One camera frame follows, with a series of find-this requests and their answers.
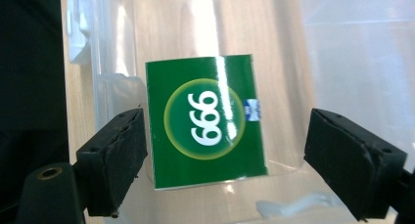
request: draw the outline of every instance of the printed number 666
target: printed number 666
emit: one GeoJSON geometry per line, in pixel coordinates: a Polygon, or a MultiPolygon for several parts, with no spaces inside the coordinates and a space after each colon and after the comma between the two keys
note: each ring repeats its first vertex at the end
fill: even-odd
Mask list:
{"type": "Polygon", "coordinates": [[[192,119],[193,123],[195,123],[198,127],[203,128],[202,137],[199,137],[199,135],[196,133],[196,127],[192,128],[191,133],[193,138],[203,146],[214,146],[218,144],[222,139],[222,132],[217,127],[217,124],[220,121],[220,116],[219,112],[217,112],[217,110],[215,109],[217,106],[216,94],[214,94],[211,91],[205,91],[201,94],[201,96],[199,96],[198,103],[193,100],[193,94],[189,94],[187,96],[187,100],[193,108],[202,111],[200,119],[197,119],[195,117],[195,111],[189,112],[190,119],[192,119]],[[206,99],[211,99],[212,102],[207,104],[205,102],[206,99]],[[210,118],[210,120],[208,120],[208,115],[212,115],[213,118],[210,118]]]}

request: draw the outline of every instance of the black metal bracket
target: black metal bracket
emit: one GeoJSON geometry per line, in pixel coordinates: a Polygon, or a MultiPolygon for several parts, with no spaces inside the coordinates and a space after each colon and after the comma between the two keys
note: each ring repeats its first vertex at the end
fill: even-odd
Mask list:
{"type": "Polygon", "coordinates": [[[385,218],[415,223],[415,171],[407,154],[333,112],[311,112],[304,159],[323,177],[357,220],[385,218]]]}
{"type": "Polygon", "coordinates": [[[27,176],[18,224],[84,223],[117,210],[147,156],[142,109],[121,113],[76,152],[77,162],[56,163],[27,176]]]}

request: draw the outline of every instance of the screw hole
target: screw hole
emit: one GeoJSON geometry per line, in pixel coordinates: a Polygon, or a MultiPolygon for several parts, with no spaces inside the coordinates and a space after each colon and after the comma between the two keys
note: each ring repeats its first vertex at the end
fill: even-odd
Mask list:
{"type": "Polygon", "coordinates": [[[91,153],[96,153],[98,151],[100,151],[100,149],[97,148],[97,147],[92,147],[92,148],[89,149],[89,152],[91,152],[91,153]]]}
{"type": "Polygon", "coordinates": [[[119,212],[115,211],[111,214],[111,218],[118,218],[119,217],[119,212]]]}
{"type": "Polygon", "coordinates": [[[61,173],[62,173],[61,167],[47,168],[46,170],[43,170],[43,172],[37,174],[37,179],[48,180],[48,179],[57,177],[61,173]]]}
{"type": "Polygon", "coordinates": [[[384,153],[391,153],[392,152],[392,150],[391,149],[382,149],[382,152],[384,152],[384,153]]]}

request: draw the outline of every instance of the green label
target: green label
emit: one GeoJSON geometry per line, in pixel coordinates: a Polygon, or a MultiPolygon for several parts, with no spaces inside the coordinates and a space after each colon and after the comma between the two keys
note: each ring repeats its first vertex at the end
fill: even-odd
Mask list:
{"type": "Polygon", "coordinates": [[[226,83],[206,78],[192,80],[169,98],[164,127],[173,146],[187,157],[223,157],[244,134],[244,106],[226,83]]]}
{"type": "Polygon", "coordinates": [[[251,56],[146,63],[156,189],[266,175],[251,56]]]}

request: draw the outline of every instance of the clear plastic container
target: clear plastic container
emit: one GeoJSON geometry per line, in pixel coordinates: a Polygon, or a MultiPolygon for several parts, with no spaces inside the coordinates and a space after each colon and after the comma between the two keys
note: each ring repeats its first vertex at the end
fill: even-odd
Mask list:
{"type": "MultiPolygon", "coordinates": [[[[413,0],[90,1],[98,129],[119,112],[146,107],[146,62],[252,54],[270,173],[155,191],[147,157],[120,218],[106,222],[353,222],[303,162],[313,107],[341,113],[401,147],[413,169],[413,0]]],[[[392,223],[393,216],[376,223],[392,223]]]]}
{"type": "Polygon", "coordinates": [[[412,171],[415,0],[301,3],[316,107],[347,115],[408,152],[412,171]]]}

